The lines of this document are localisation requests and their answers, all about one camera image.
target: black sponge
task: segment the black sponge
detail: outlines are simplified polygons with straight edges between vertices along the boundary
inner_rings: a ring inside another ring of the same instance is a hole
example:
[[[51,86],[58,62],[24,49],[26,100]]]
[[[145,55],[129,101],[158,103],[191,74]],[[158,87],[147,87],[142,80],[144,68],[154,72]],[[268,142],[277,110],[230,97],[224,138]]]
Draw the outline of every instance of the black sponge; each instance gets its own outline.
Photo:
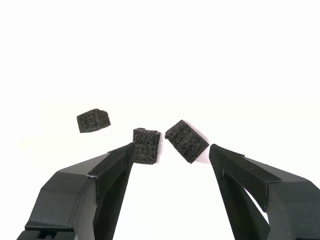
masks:
[[[97,108],[76,117],[80,133],[90,133],[108,127],[111,123],[108,113]]]
[[[209,143],[183,120],[166,131],[164,137],[190,164],[209,146]]]
[[[137,128],[133,130],[135,143],[135,163],[155,164],[158,156],[158,145],[161,133],[155,130]]]

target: foam piece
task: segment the foam piece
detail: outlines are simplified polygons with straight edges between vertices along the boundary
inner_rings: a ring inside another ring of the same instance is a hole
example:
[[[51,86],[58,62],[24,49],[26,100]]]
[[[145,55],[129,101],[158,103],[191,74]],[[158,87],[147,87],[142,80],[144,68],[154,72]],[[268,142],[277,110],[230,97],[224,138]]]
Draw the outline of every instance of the foam piece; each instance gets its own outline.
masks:
[[[108,113],[97,108],[76,117],[80,133],[90,133],[110,126]]]
[[[157,162],[160,135],[161,133],[156,130],[144,128],[133,130],[133,142],[136,148],[135,163],[151,165]]]
[[[190,164],[209,146],[209,143],[183,120],[166,131],[164,138],[168,139]]]

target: white surface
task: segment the white surface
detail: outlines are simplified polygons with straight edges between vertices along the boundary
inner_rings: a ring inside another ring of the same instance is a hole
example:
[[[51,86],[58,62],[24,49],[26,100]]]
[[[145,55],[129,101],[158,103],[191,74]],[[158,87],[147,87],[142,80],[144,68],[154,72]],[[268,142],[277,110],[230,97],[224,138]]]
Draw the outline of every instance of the white surface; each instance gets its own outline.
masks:
[[[180,119],[320,186],[318,1],[1,1],[1,239],[57,170]],[[100,108],[111,126],[80,134]],[[205,152],[132,169],[115,240],[233,239]]]

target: black foam block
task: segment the black foam block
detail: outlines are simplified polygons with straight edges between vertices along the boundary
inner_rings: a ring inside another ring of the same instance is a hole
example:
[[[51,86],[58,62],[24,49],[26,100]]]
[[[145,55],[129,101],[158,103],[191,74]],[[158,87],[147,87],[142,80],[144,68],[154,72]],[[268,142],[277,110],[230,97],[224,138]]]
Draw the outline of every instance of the black foam block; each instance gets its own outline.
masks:
[[[158,157],[158,146],[161,133],[156,130],[137,128],[133,130],[133,142],[137,164],[155,164]]]
[[[108,113],[97,108],[76,117],[80,133],[90,133],[110,126]]]
[[[209,146],[209,143],[183,120],[166,131],[164,137],[190,164]]]

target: white background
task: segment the white background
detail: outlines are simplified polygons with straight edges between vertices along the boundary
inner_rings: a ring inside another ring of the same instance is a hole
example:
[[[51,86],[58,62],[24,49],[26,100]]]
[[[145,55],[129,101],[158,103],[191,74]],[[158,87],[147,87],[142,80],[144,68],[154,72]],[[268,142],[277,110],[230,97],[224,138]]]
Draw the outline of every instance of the white background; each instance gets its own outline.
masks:
[[[180,119],[320,186],[319,1],[0,1],[0,238],[59,169]],[[111,126],[80,134],[93,108]],[[208,151],[135,164],[115,240],[234,239]]]

